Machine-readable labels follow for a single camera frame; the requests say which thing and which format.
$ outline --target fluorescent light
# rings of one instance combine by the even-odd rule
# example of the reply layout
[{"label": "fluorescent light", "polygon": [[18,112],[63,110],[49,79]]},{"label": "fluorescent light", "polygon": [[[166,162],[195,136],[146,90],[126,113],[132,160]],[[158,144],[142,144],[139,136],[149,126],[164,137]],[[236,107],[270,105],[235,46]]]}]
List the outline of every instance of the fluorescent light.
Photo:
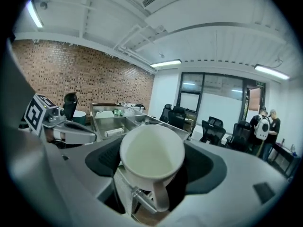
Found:
[{"label": "fluorescent light", "polygon": [[176,64],[181,64],[181,63],[182,62],[180,60],[165,61],[165,62],[159,62],[159,63],[151,64],[151,67],[176,65]]},{"label": "fluorescent light", "polygon": [[237,92],[237,93],[242,93],[242,91],[240,91],[240,90],[232,90],[233,92]]},{"label": "fluorescent light", "polygon": [[255,69],[258,70],[258,71],[261,71],[261,72],[264,72],[264,73],[267,73],[267,74],[270,74],[270,75],[273,75],[275,77],[278,77],[278,78],[281,78],[281,79],[284,79],[284,80],[288,80],[289,79],[289,76],[284,74],[284,73],[281,73],[277,70],[274,70],[270,67],[266,67],[266,66],[262,66],[262,65],[259,65],[257,64],[255,66]]},{"label": "fluorescent light", "polygon": [[35,9],[34,9],[34,6],[33,6],[33,3],[32,3],[31,0],[27,2],[27,10],[28,10],[30,16],[32,17],[33,21],[37,25],[37,27],[42,28],[43,26],[42,26],[42,24],[41,24],[41,22],[40,22],[40,20],[37,16],[36,12],[35,12]]}]

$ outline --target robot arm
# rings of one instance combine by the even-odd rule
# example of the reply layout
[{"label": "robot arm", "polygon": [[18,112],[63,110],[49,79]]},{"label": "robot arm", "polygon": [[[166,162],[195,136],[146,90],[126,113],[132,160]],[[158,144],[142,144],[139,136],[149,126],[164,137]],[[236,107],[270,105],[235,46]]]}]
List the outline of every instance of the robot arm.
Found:
[{"label": "robot arm", "polygon": [[86,144],[96,141],[97,135],[85,126],[67,120],[64,109],[58,107],[46,96],[35,94],[27,106],[24,115],[25,121],[34,134],[40,136],[42,126],[46,128],[46,138],[50,137],[52,129],[53,138],[66,144]]}]

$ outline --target white box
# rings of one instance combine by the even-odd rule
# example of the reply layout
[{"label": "white box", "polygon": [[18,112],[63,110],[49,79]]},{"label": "white box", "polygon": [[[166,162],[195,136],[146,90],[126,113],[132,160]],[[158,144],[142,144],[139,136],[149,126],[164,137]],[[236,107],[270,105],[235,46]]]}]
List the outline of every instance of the white box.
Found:
[{"label": "white box", "polygon": [[110,136],[119,135],[119,134],[123,134],[123,133],[124,133],[124,130],[122,128],[119,128],[119,129],[115,129],[115,130],[111,130],[111,131],[105,131],[104,136],[110,137]]}]

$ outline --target white backpack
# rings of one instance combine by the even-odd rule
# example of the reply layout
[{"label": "white backpack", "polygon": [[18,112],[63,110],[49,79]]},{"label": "white backpack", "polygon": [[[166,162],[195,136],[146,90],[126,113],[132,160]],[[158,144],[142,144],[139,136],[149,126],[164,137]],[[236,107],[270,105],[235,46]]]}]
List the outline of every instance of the white backpack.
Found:
[{"label": "white backpack", "polygon": [[259,114],[260,120],[255,127],[255,136],[257,139],[266,140],[269,133],[269,120]]}]

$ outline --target black shirt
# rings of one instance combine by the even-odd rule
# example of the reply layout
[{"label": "black shirt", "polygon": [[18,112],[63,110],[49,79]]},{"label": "black shirt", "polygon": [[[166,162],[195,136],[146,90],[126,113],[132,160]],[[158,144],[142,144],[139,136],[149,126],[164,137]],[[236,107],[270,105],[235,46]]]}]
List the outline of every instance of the black shirt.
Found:
[{"label": "black shirt", "polygon": [[[280,124],[281,124],[281,121],[279,119],[274,119],[272,121],[272,123],[270,124],[269,131],[274,131],[276,133],[279,133]],[[276,142],[277,137],[278,137],[278,135],[269,134],[267,136],[267,139],[265,140],[265,142],[274,144]]]},{"label": "black shirt", "polygon": [[250,136],[248,138],[248,142],[254,145],[261,145],[262,143],[262,140],[257,139],[257,137],[255,136],[255,127],[257,126],[259,121],[260,121],[259,115],[253,116],[250,121],[251,131],[250,131]]}]

